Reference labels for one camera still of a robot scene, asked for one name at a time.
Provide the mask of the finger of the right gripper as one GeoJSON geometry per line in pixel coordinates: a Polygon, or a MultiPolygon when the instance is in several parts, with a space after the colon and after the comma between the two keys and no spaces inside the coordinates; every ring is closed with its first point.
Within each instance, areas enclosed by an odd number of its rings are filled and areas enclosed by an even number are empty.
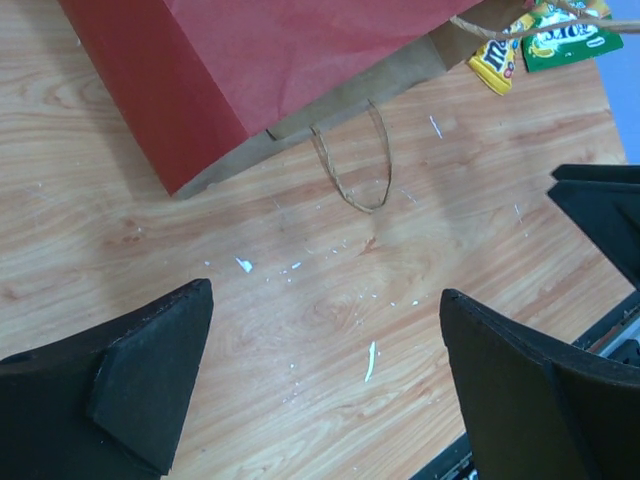
{"type": "Polygon", "coordinates": [[[639,167],[564,164],[548,197],[639,287],[639,167]]]}

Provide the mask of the yellow M&M's packet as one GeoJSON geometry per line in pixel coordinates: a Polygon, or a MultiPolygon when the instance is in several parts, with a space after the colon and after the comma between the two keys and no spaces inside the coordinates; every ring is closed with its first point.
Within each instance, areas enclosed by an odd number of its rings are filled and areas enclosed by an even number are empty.
{"type": "Polygon", "coordinates": [[[467,61],[474,74],[494,93],[505,95],[512,89],[519,38],[490,40],[467,61]]]}

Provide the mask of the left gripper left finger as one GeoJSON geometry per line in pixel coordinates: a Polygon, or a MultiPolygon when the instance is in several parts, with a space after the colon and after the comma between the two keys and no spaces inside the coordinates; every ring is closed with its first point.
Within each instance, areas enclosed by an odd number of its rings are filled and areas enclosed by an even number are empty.
{"type": "Polygon", "coordinates": [[[1,361],[4,479],[169,474],[207,342],[195,279],[118,318],[1,361]]]}

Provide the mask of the green snack packet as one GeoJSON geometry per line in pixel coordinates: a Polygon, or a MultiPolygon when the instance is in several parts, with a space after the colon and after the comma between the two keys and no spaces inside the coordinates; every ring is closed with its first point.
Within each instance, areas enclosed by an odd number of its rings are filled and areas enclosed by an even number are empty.
{"type": "MultiPolygon", "coordinates": [[[[520,21],[526,31],[575,20],[577,16],[558,6],[537,1],[520,21]]],[[[581,62],[620,50],[619,34],[595,25],[571,25],[536,33],[522,39],[523,58],[529,73],[581,62]]]]}

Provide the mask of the red paper bag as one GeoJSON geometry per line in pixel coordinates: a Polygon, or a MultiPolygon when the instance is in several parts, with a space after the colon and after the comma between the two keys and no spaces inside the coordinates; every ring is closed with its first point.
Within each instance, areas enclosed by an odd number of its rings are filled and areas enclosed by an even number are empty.
{"type": "Polygon", "coordinates": [[[604,1],[526,31],[537,1],[65,1],[171,196],[188,198],[436,78],[490,40],[571,25],[635,34],[604,1]]]}

